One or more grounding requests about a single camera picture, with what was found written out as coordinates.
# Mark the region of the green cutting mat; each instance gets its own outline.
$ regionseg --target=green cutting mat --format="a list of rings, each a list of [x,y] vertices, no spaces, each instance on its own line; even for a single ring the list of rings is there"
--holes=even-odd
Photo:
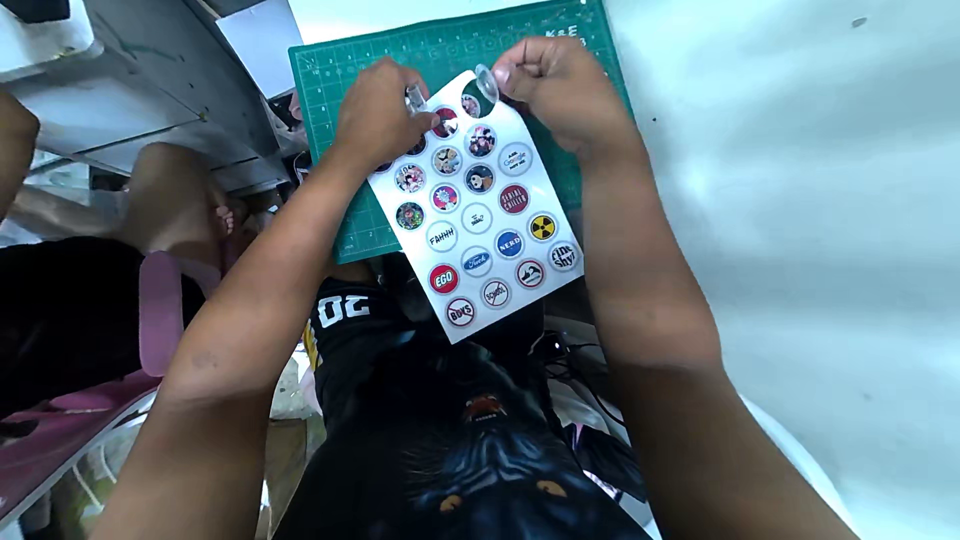
[[[601,0],[553,0],[497,12],[421,22],[394,30],[290,48],[290,63],[302,103],[303,123],[314,162],[333,142],[337,112],[363,68],[383,56],[420,71],[428,87],[442,88],[476,64],[492,66],[500,54],[527,36],[576,36],[596,55],[620,97],[630,106]],[[581,205],[576,159],[532,117],[527,128],[564,210]],[[337,234],[337,262],[398,251],[390,223],[364,182]]]

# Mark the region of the radiation symbol sticker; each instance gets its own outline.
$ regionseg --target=radiation symbol sticker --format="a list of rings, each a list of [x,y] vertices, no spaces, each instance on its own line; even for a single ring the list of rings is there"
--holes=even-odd
[[[549,215],[538,215],[530,222],[530,234],[537,240],[548,240],[557,231],[557,222]]]

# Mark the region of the sticker sheet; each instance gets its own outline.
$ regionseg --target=sticker sheet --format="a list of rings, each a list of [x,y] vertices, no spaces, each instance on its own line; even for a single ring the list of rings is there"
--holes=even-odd
[[[519,113],[479,115],[465,71],[439,126],[369,178],[451,343],[583,276],[583,252]]]

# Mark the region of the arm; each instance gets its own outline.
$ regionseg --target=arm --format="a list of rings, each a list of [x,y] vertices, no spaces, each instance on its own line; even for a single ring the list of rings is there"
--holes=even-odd
[[[274,387],[347,205],[437,119],[410,118],[411,83],[422,86],[389,59],[360,74],[333,146],[184,333],[93,538],[253,537]]]
[[[0,89],[0,221],[30,172],[40,123],[16,98]]]
[[[855,538],[727,378],[643,140],[593,56],[577,39],[533,37],[493,73],[580,162],[590,304],[664,538]]]

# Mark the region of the circular sticker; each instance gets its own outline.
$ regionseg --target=circular sticker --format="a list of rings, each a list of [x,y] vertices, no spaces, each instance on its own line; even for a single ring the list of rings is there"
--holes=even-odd
[[[500,309],[510,300],[510,287],[505,281],[493,278],[484,283],[483,288],[480,289],[480,297],[487,306]]]
[[[517,231],[507,229],[496,236],[496,251],[505,258],[516,258],[523,253],[523,238]]]
[[[457,133],[460,123],[457,121],[457,112],[450,107],[440,107],[434,112],[440,116],[440,124],[433,129],[433,135],[439,138],[451,138]]]
[[[493,215],[487,205],[483,203],[470,203],[464,209],[460,219],[464,222],[464,229],[468,233],[483,234],[493,224]]]
[[[474,118],[480,117],[480,100],[477,98],[470,94],[464,94],[460,96],[460,105],[463,106],[464,110],[470,116]]]
[[[528,289],[543,283],[543,265],[528,258],[516,266],[516,280]]]
[[[530,220],[530,235],[536,240],[549,240],[557,232],[557,220],[548,213],[537,214]]]
[[[437,150],[433,155],[433,168],[437,169],[437,172],[444,176],[457,174],[463,162],[464,160],[460,156],[460,152],[450,146],[445,146]]]
[[[452,212],[457,208],[460,202],[460,196],[457,190],[450,184],[441,184],[433,189],[433,196],[430,197],[433,208],[441,212]]]
[[[419,156],[424,150],[426,150],[426,135],[421,135],[420,142],[415,144],[410,150],[407,150],[407,156]]]
[[[438,221],[427,228],[426,243],[433,251],[448,252],[457,245],[457,230],[449,221]]]
[[[396,223],[407,231],[423,225],[423,209],[417,203],[403,203],[396,209]]]
[[[493,268],[490,252],[480,246],[473,246],[464,251],[461,258],[461,266],[464,272],[474,278],[482,278]]]
[[[419,165],[407,163],[396,171],[396,187],[406,193],[416,193],[426,184],[426,175]]]
[[[510,184],[500,191],[500,207],[507,213],[521,213],[530,204],[530,193],[520,184]]]
[[[500,151],[500,170],[507,176],[520,176],[530,170],[534,153],[522,142],[511,142]]]
[[[473,303],[466,298],[454,298],[446,305],[446,320],[455,327],[465,327],[476,318]]]
[[[467,189],[482,194],[490,191],[493,187],[493,171],[487,165],[473,165],[465,178]]]
[[[550,248],[550,264],[561,272],[572,270],[577,265],[577,248],[570,242],[557,242]]]
[[[440,294],[450,294],[459,282],[460,276],[449,264],[438,264],[430,271],[430,287]]]
[[[496,133],[490,126],[477,124],[467,132],[467,152],[475,158],[483,158],[496,146]]]

